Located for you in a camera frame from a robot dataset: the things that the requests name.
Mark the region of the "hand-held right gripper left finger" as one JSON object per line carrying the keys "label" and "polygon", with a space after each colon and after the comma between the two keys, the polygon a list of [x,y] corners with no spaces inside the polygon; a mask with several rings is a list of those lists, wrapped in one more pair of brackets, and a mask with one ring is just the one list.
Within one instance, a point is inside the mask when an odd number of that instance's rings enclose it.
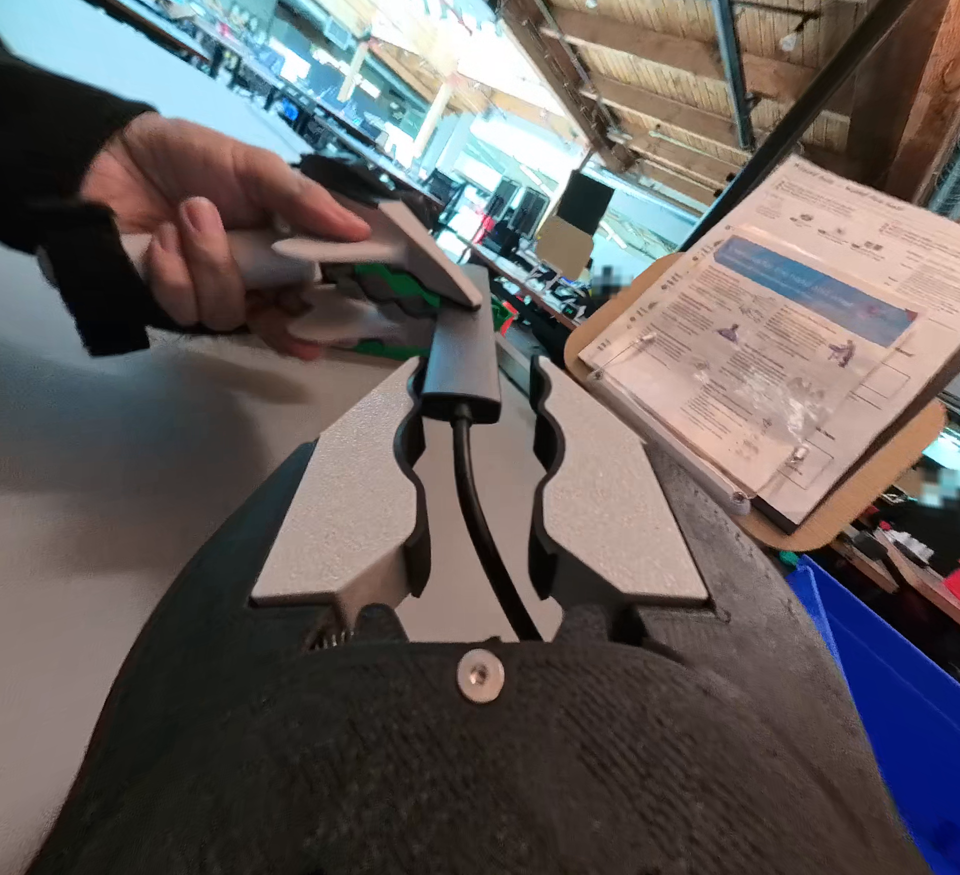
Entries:
{"label": "hand-held right gripper left finger", "polygon": [[269,557],[256,605],[395,608],[431,576],[427,492],[415,473],[427,441],[411,358],[314,445]]}

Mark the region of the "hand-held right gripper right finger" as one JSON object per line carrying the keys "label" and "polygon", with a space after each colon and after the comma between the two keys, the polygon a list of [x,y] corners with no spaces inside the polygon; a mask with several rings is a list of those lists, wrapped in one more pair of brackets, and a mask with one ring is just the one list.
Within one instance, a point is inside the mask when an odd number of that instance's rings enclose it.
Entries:
{"label": "hand-held right gripper right finger", "polygon": [[705,607],[711,596],[641,436],[552,361],[532,363],[529,573],[560,607]]}

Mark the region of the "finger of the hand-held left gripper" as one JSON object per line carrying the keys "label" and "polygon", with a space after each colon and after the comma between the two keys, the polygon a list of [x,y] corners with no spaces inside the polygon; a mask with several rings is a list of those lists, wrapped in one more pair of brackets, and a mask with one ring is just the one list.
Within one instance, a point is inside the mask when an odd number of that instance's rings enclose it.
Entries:
{"label": "finger of the hand-held left gripper", "polygon": [[468,311],[482,307],[482,292],[437,245],[428,229],[400,199],[360,202],[339,199],[354,216],[367,222],[370,236],[361,242],[339,242],[279,225],[273,250],[289,260],[320,267],[384,265],[414,277],[427,292]]}
{"label": "finger of the hand-held left gripper", "polygon": [[304,303],[304,314],[287,328],[299,341],[387,360],[429,355],[437,307],[375,303],[344,293],[306,293]]}

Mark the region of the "green plastic bin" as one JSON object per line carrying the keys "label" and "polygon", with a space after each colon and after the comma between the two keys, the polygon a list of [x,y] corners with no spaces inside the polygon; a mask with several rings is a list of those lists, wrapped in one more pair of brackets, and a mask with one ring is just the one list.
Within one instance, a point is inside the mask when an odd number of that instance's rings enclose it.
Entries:
{"label": "green plastic bin", "polygon": [[347,340],[333,347],[346,353],[405,361],[428,357],[435,341],[466,348],[475,341],[482,357],[498,364],[498,334],[503,324],[490,290],[490,270],[482,265],[455,267],[456,274],[485,294],[485,313],[478,316],[451,304],[438,292],[425,289],[412,274],[385,265],[351,269],[340,284],[347,299],[360,306],[358,324]]}

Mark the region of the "grey usb hub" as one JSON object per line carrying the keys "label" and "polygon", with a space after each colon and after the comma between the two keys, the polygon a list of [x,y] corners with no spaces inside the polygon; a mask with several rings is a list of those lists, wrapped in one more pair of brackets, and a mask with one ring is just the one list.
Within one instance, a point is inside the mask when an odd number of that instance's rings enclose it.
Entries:
{"label": "grey usb hub", "polygon": [[468,418],[473,425],[498,424],[502,415],[495,317],[488,269],[462,267],[479,306],[469,309],[442,300],[427,373],[421,388],[422,415],[454,424]]}

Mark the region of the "blue plastic bin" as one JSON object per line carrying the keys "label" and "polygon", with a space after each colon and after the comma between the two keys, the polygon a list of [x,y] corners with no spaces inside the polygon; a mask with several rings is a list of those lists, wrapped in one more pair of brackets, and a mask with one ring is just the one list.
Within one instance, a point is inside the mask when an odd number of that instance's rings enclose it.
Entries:
{"label": "blue plastic bin", "polygon": [[934,874],[958,874],[959,682],[811,559],[786,581],[847,682],[909,836]]}

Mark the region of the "person's left hand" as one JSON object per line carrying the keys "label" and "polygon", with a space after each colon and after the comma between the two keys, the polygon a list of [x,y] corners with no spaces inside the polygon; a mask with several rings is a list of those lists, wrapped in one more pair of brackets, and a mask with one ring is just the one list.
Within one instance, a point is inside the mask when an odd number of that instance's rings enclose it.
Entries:
{"label": "person's left hand", "polygon": [[280,218],[329,240],[360,242],[371,233],[279,155],[161,114],[138,115],[108,140],[79,196],[111,209],[120,230],[151,233],[151,294],[178,327],[249,330],[299,361],[323,355],[320,344],[290,333],[304,311],[299,290],[248,292],[228,232],[268,229]]}

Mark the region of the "small beige board stand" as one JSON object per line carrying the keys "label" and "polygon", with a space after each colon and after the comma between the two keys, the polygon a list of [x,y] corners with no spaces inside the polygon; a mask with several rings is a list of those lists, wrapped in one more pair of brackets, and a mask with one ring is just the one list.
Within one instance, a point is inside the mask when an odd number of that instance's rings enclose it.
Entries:
{"label": "small beige board stand", "polygon": [[594,233],[587,233],[550,215],[536,233],[534,255],[540,265],[567,282],[580,282],[594,252]]}

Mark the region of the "black standing panel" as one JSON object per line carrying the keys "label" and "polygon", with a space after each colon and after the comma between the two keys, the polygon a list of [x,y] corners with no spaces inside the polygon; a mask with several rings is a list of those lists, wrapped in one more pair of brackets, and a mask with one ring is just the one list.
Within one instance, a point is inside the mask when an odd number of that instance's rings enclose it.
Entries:
{"label": "black standing panel", "polygon": [[594,236],[601,226],[615,189],[583,171],[570,174],[559,199],[556,216],[577,230]]}

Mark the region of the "laminated exercise sheet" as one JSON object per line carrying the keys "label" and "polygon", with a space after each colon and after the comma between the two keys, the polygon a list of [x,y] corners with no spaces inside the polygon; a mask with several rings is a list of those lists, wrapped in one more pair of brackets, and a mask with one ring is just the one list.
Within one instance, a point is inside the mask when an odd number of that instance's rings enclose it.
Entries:
{"label": "laminated exercise sheet", "polygon": [[753,500],[928,320],[855,269],[748,225],[684,256],[580,360],[631,418]]}

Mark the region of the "wooden document stand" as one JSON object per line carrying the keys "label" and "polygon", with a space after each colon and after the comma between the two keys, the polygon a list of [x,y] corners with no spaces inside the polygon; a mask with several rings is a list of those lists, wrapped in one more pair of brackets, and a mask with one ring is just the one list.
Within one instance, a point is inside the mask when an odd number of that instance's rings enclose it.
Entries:
{"label": "wooden document stand", "polygon": [[[588,388],[590,368],[580,360],[580,353],[603,336],[608,327],[631,309],[642,293],[659,282],[684,253],[674,253],[655,260],[628,287],[590,319],[577,326],[564,348],[564,364],[569,374],[583,388]],[[823,503],[810,513],[794,533],[779,530],[773,522],[756,510],[736,516],[733,522],[756,543],[793,551],[814,551],[830,544],[843,527],[867,510],[877,498],[917,463],[924,451],[941,436],[946,425],[946,407],[939,398],[931,399],[912,417],[902,417],[895,431],[848,473]]]}

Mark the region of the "white instruction sheet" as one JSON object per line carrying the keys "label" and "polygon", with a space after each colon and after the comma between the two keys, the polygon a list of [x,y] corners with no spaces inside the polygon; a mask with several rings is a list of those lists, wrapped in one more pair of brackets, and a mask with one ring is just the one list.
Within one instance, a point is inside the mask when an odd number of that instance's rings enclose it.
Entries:
{"label": "white instruction sheet", "polygon": [[[790,158],[698,245],[732,228],[756,226],[823,260],[855,269],[925,309],[929,320],[871,373],[804,446],[806,456],[749,500],[793,533],[902,417],[912,417],[959,373],[959,226],[899,199]],[[627,419],[623,401],[591,380]]]}

